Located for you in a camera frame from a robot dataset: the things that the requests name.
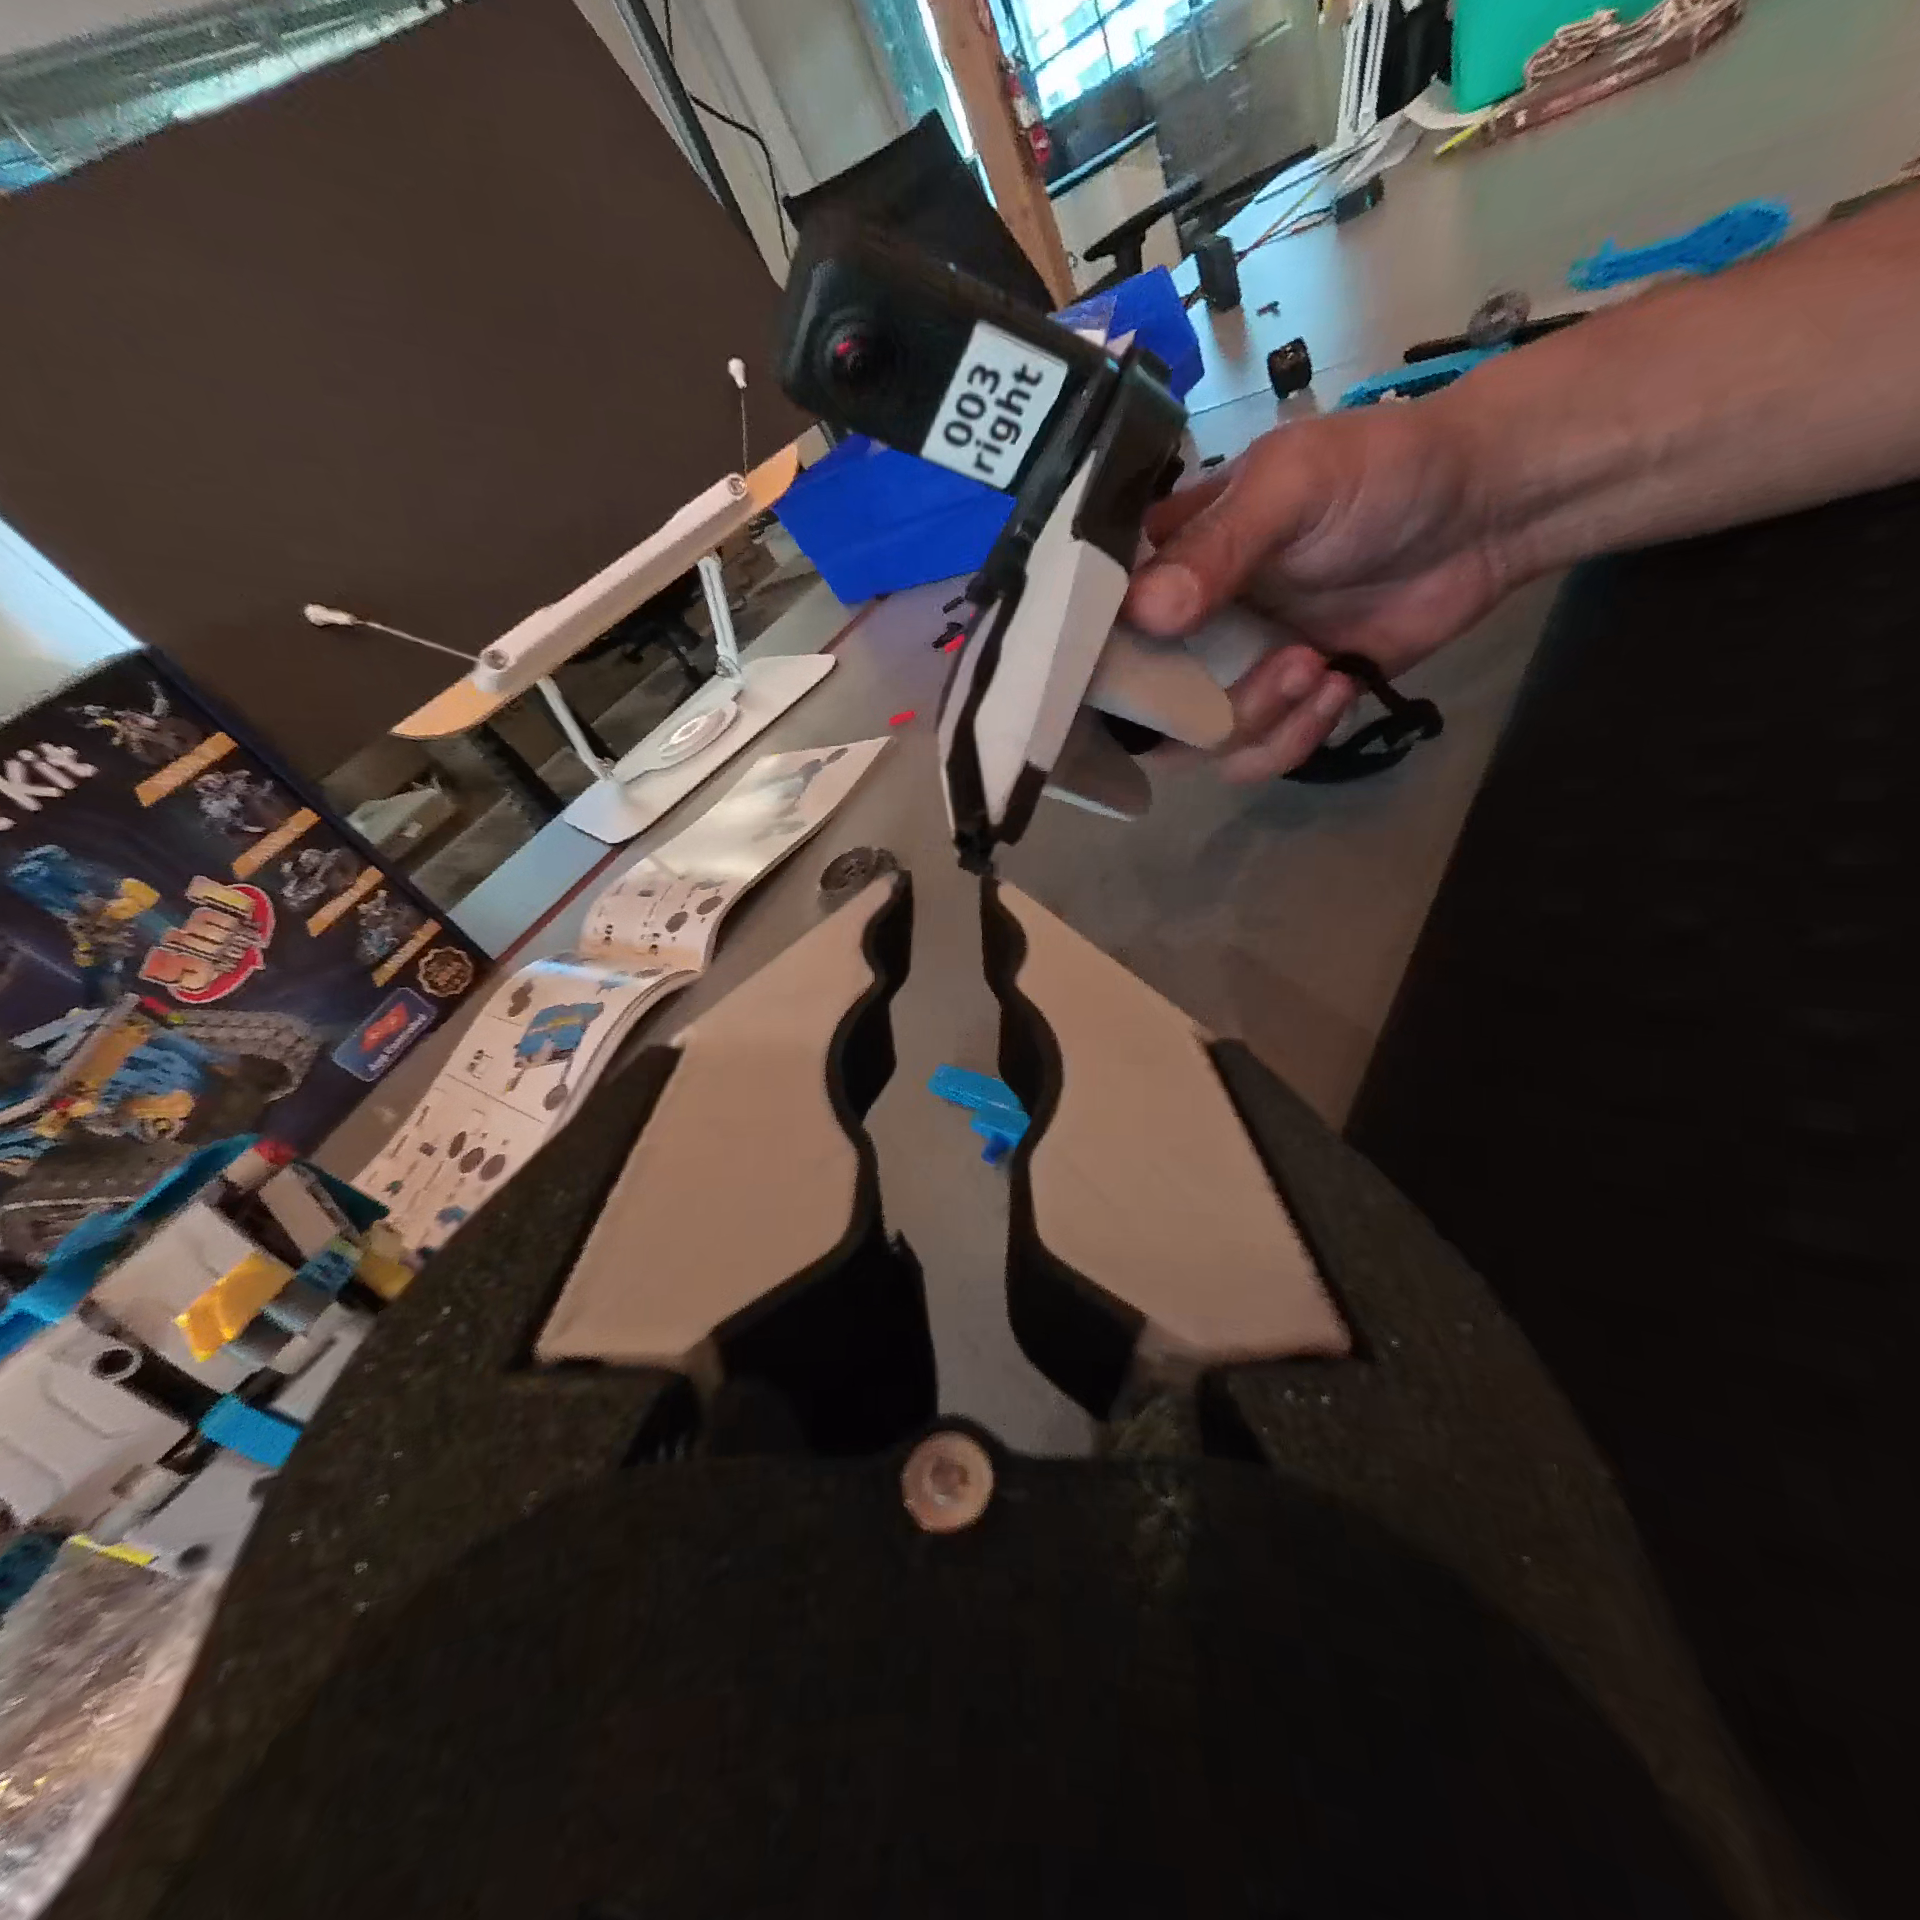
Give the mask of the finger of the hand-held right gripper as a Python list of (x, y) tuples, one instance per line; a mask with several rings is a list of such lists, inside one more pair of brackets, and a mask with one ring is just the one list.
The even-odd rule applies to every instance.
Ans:
[(1008, 606), (986, 570), (966, 594), (962, 643), (952, 654), (936, 710), (936, 760), (952, 844), (990, 850), (997, 825), (982, 760), (980, 722), (997, 682)]
[(1129, 578), (1129, 567), (1078, 529), (1090, 493), (1090, 476), (1069, 483), (1018, 589), (1003, 597), (1001, 665), (978, 722), (997, 852), (1020, 842), (1043, 798), (1120, 822), (1139, 817), (1136, 762), (1085, 716)]

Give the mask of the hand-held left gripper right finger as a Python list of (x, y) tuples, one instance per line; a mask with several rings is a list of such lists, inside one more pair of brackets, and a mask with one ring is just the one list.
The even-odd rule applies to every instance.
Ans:
[(1355, 1332), (1254, 1126), (1262, 1064), (1018, 887), (980, 884), (998, 1071), (1026, 1114), (1005, 1296), (1020, 1355), (1108, 1423)]

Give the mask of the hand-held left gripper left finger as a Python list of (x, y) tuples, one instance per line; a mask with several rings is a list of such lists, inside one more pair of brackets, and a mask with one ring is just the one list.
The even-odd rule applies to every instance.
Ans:
[(641, 1067), (658, 1093), (535, 1340), (541, 1366), (765, 1388), (821, 1454), (940, 1406), (922, 1267), (869, 1116), (899, 1069), (915, 887), (887, 870)]

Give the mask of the blue toy brick beam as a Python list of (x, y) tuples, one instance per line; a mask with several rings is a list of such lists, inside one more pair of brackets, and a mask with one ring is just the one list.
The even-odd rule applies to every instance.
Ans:
[(1026, 1104), (995, 1074), (940, 1064), (931, 1074), (926, 1091), (969, 1116), (980, 1141), (980, 1158), (992, 1168), (1003, 1167), (1028, 1135)]

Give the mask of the person's right forearm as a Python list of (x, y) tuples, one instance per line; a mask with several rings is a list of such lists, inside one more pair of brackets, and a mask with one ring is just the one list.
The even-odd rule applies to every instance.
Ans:
[(1437, 406), (1451, 554), (1497, 593), (1918, 472), (1918, 197), (1637, 301)]

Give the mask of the grey desk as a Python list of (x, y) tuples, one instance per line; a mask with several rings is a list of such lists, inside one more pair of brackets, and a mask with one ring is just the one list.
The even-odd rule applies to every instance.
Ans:
[[(1692, 229), (1734, 203), (1784, 200), (1801, 225), (1917, 156), (1917, 5), (1763, 3), (1694, 62), (1545, 130), (1384, 175), (1377, 209), (1277, 238), (1240, 265), (1243, 309), (1197, 317), (1207, 376), (1195, 455), (1232, 456), (1280, 420), (1311, 420), (1410, 344), (1466, 329), (1495, 292), (1569, 309), (1569, 268)], [(1279, 401), (1266, 356), (1305, 338), (1315, 380)], [(1522, 589), (1410, 676), (1442, 738), (1355, 787), (1231, 785), (1207, 765), (1154, 765), (1134, 825), (1044, 803), (1005, 877), (1216, 1035), (1238, 1039), (1342, 1126), (1428, 904), (1473, 807), (1552, 602)], [(828, 826), (739, 904), (709, 972), (639, 1022), (629, 1067), (821, 921), (825, 862), (895, 852), (912, 873), (912, 968), (895, 1001), (896, 1074), (869, 1129), (889, 1225), (924, 1268), (939, 1404), (1020, 1452), (1093, 1451), (1090, 1419), (1022, 1356), (1005, 1317), (1003, 1172), (966, 1116), (929, 1093), (940, 1064), (997, 1067), (974, 884), (948, 842), (933, 765), (933, 641), (955, 584), (890, 597), (834, 632), (828, 682), (772, 729), (784, 755), (890, 733)], [(910, 729), (890, 716), (917, 709)]]

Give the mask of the person's right hand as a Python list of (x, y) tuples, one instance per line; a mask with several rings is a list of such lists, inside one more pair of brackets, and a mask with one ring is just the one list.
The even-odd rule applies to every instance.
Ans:
[(1159, 503), (1125, 620), (1186, 638), (1231, 609), (1273, 635), (1232, 689), (1220, 772), (1294, 775), (1360, 697), (1336, 658), (1396, 679), (1525, 584), (1499, 460), (1455, 393), (1342, 411), (1260, 436)]

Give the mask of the blue storage bin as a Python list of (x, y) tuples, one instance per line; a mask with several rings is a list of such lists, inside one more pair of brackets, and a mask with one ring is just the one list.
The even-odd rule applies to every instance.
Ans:
[[(1116, 283), (1054, 313), (1076, 333), (1125, 336), (1164, 367), (1186, 401), (1204, 372), (1186, 299), (1166, 266)], [(1015, 497), (861, 434), (845, 434), (777, 503), (783, 531), (833, 594), (856, 609), (876, 599), (970, 577), (988, 558)]]

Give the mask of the open instruction booklet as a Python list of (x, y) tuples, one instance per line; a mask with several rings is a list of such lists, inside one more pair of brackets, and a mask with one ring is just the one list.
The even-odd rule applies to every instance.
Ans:
[(637, 1022), (696, 985), (728, 913), (803, 850), (889, 751), (871, 737), (759, 758), (589, 904), (575, 947), (482, 1004), (389, 1145), (353, 1178), (418, 1268), (582, 1107)]

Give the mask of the black office chair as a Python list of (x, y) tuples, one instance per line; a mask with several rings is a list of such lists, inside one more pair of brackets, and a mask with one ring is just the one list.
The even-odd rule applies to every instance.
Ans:
[(1202, 179), (1182, 175), (1078, 253), (1081, 292), (1095, 294), (1152, 271), (1174, 272), (1185, 257), (1180, 216), (1200, 197)]

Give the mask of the white laptop stand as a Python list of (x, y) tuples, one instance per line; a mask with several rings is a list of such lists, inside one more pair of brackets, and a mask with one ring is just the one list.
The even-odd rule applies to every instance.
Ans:
[[(563, 822), (606, 848), (633, 844), (668, 813), (811, 699), (833, 674), (828, 653), (744, 658), (725, 584), (720, 552), (757, 516), (771, 514), (804, 471), (804, 447), (790, 442), (747, 471), (732, 471), (683, 505), (649, 538), (497, 637), (478, 654), (411, 635), (389, 623), (309, 602), (317, 628), (367, 630), (457, 660), (464, 674), (392, 726), (416, 742), (474, 733), (528, 693), (543, 697), (572, 755), (589, 772), (587, 790)], [(714, 674), (656, 722), (623, 756), (591, 741), (558, 674), (615, 626), (692, 574), (712, 625)]]

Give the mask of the pile of toy brick pieces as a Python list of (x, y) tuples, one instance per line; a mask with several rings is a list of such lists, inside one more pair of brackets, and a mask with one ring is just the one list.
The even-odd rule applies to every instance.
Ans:
[(1464, 333), (1406, 349), (1401, 364), (1367, 376), (1349, 389), (1338, 398), (1336, 411), (1350, 413), (1391, 401), (1428, 396), (1500, 356), (1565, 333), (1589, 317), (1589, 309), (1537, 317), (1525, 294), (1499, 292), (1476, 307)]

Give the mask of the dark divider panel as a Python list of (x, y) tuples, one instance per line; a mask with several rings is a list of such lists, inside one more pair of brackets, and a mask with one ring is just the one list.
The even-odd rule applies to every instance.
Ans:
[(576, 5), (460, 6), (5, 203), (5, 523), (324, 778), (457, 671), (304, 606), (482, 653), (804, 436), (779, 307)]

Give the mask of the blue grey toy brick robot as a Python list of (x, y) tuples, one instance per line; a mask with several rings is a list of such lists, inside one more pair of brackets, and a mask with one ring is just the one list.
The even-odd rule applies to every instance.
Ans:
[(5, 1554), (231, 1572), (415, 1273), (389, 1207), (258, 1135), (70, 1227), (5, 1303)]

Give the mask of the toy robot kit box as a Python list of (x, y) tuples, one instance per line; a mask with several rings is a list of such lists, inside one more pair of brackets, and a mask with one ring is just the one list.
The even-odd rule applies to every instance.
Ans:
[(38, 1267), (196, 1151), (324, 1146), (492, 963), (149, 651), (2, 731), (2, 1228)]

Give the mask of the green plastic board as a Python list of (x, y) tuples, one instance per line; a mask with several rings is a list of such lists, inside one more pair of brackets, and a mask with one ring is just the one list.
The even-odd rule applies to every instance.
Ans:
[(1453, 108), (1481, 113), (1525, 86), (1526, 62), (1610, 3), (1453, 3)]

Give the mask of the blue toy track pile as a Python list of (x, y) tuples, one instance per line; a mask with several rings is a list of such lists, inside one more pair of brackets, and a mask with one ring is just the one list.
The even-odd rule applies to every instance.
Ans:
[(1573, 263), (1566, 287), (1592, 294), (1658, 276), (1716, 276), (1770, 253), (1791, 229), (1791, 205), (1743, 200), (1690, 229), (1639, 246), (1609, 238)]

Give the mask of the cardboard pieces pile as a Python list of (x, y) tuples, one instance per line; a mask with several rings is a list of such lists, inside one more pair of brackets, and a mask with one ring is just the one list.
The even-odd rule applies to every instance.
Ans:
[(1522, 94), (1621, 91), (1690, 65), (1733, 35), (1748, 3), (1658, 3), (1634, 18), (1598, 8), (1558, 26), (1522, 66)]

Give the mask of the crumpled bubble wrap bag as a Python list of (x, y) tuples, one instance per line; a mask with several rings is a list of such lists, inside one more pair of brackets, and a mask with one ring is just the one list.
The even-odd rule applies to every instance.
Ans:
[(2, 1914), (38, 1918), (126, 1798), (226, 1588), (78, 1544), (5, 1619)]

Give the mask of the wooden post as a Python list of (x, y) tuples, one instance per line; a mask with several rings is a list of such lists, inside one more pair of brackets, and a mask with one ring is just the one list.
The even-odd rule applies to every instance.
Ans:
[(1053, 309), (1067, 309), (1076, 301), (1075, 276), (1044, 190), (1044, 173), (1015, 108), (1007, 78), (1011, 66), (992, 6), (931, 3), (929, 12), (998, 216), (1044, 281)]

